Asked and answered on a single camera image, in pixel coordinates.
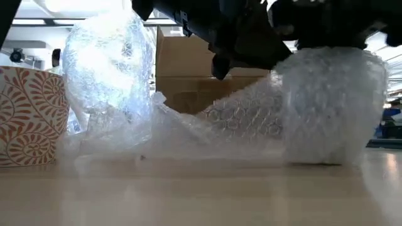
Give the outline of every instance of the crumpled plastic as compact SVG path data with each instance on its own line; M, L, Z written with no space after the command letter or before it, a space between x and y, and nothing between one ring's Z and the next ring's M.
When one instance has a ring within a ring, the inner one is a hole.
M152 52L142 21L132 11L74 26L63 51L63 78L77 118L71 115L67 135L84 132L77 136L81 149L127 149L149 138Z
M149 96L150 47L134 13L73 29L64 54L68 99L84 128L59 154L173 159L356 162L382 113L387 71L353 48L300 50L255 84L191 116Z
M286 160L357 163L383 113L383 61L355 48L304 49L276 71L283 75Z

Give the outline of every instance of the ceiling light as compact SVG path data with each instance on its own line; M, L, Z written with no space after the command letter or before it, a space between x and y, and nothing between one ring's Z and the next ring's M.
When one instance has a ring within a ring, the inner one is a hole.
M61 24L61 25L75 25L84 19L55 19L53 20L56 24Z
M46 23L42 19L14 19L13 24L45 25Z

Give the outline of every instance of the black metal frame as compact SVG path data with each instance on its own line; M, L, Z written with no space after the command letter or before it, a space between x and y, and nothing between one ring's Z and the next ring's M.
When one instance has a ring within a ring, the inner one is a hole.
M8 0L0 2L0 49L7 37L22 0Z

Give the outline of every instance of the clear plastic bag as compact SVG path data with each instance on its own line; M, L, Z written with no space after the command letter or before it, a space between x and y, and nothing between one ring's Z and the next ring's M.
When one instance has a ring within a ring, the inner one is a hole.
M73 110L68 135L73 139L84 132L76 136L83 153L124 151L149 139L152 52L142 21L132 11L89 18L73 28L63 52L63 73Z

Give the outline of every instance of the paper cup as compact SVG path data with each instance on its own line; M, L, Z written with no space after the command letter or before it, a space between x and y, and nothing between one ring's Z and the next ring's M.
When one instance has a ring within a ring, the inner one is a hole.
M54 163L68 110L61 76L0 67L0 167Z

